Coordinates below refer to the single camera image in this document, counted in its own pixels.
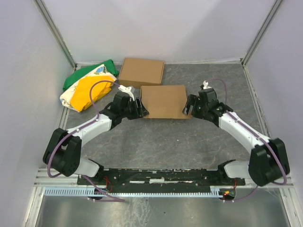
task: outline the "reflective metal surface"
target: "reflective metal surface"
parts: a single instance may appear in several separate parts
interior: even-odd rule
[[[238,189],[237,197],[251,189]],[[223,203],[208,198],[125,198],[91,202],[45,196],[36,227],[287,227],[278,189],[259,189],[250,198]]]

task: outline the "gray speckled surface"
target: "gray speckled surface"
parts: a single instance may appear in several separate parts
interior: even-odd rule
[[[244,121],[260,130],[250,91],[240,64],[165,65],[163,85],[185,85],[187,94],[197,94],[200,84],[222,78],[229,88],[228,105]],[[224,101],[220,81],[211,82],[218,98]],[[117,88],[97,101],[103,109],[113,100]],[[66,128],[75,127],[95,115],[90,107],[82,113],[70,110]],[[82,148],[82,156],[111,168],[217,168],[218,164],[249,154],[232,136],[208,121],[138,119],[123,122]]]

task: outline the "white arm segment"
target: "white arm segment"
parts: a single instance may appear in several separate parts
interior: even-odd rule
[[[70,133],[70,132],[80,128],[81,126],[87,124],[88,122],[95,121],[95,120],[96,120],[96,117],[88,120],[87,122],[85,122],[77,127],[68,129],[67,132]],[[111,125],[112,125],[112,120],[110,120],[106,115],[100,114],[97,122],[94,122],[93,124],[76,132],[75,134],[73,134],[73,136],[80,137],[80,139],[82,140],[81,146],[83,147],[88,141],[95,138],[99,134],[109,131],[111,128]]]
[[[269,142],[269,137],[262,135],[258,131],[251,128],[246,124],[240,117],[237,116],[235,112],[230,112],[237,121],[241,121],[251,130],[253,130],[259,137],[263,138],[266,142]],[[219,118],[219,127],[229,134],[231,134],[243,147],[251,153],[251,150],[254,149],[256,145],[262,146],[263,143],[260,140],[257,140],[254,135],[252,135],[247,129],[238,124],[232,117],[224,113],[222,117]],[[246,178],[250,179],[250,174],[248,172],[249,161],[233,161],[224,166],[225,172],[229,178]]]
[[[70,132],[80,128],[81,126],[83,126],[91,121],[95,121],[95,120],[96,120],[96,117],[90,119],[89,121],[87,121],[75,128],[68,129],[67,132],[70,133]],[[82,139],[81,146],[83,147],[88,141],[95,138],[99,134],[109,131],[111,128],[111,125],[112,125],[112,120],[110,120],[106,115],[100,114],[97,122],[95,121],[93,124],[85,127],[82,130],[79,130],[78,132],[73,134],[73,136],[79,136]],[[96,173],[98,172],[98,170],[99,170],[99,165],[97,163],[94,163],[93,161],[91,161],[89,159],[80,158],[80,163],[79,163],[77,170],[75,171],[75,174],[94,177],[96,175]]]
[[[258,134],[262,139],[264,139],[266,142],[269,142],[269,137],[262,135],[258,131],[251,128],[248,124],[246,124],[243,120],[241,120],[240,117],[237,116],[235,112],[230,112],[235,118],[237,118],[238,121],[241,121],[244,123],[247,127],[249,127],[251,130],[253,130],[256,134]],[[225,131],[227,131],[229,134],[231,134],[242,146],[249,152],[253,148],[255,148],[256,145],[262,146],[263,143],[256,139],[254,135],[252,135],[249,131],[247,131],[244,127],[242,127],[240,124],[238,124],[232,117],[230,117],[227,113],[224,113],[222,117],[219,117],[219,127]]]

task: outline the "cardboard flap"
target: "cardboard flap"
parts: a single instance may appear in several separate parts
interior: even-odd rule
[[[190,119],[182,113],[187,96],[184,85],[142,86],[141,99],[150,112],[146,118]]]

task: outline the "green cloth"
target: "green cloth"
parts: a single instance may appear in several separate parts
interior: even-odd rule
[[[77,82],[79,79],[84,77],[86,74],[94,70],[96,67],[104,64],[107,71],[113,74],[115,77],[118,76],[119,71],[116,70],[113,60],[109,59],[105,62],[96,65],[90,65],[88,67],[84,67],[82,69],[76,70],[73,74],[71,74],[64,82],[63,91],[66,91],[71,85]]]

